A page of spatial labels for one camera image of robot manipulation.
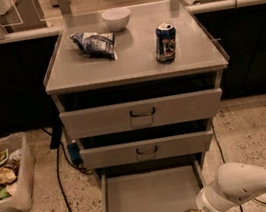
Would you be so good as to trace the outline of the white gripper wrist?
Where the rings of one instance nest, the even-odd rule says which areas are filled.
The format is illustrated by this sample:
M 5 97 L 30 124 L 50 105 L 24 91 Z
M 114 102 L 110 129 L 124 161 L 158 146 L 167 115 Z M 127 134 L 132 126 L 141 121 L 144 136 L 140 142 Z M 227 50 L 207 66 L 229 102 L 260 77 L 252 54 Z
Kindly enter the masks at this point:
M 227 212 L 232 207 L 230 200 L 220 191 L 216 180 L 204 186 L 195 201 L 198 212 Z

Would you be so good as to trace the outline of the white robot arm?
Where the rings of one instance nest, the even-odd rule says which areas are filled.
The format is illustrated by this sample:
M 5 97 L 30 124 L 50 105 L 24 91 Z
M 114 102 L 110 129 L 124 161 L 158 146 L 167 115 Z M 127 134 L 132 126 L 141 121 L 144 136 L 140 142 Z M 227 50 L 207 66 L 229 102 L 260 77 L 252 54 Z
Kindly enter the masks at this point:
M 226 163 L 197 194 L 196 211 L 227 212 L 266 193 L 266 166 Z

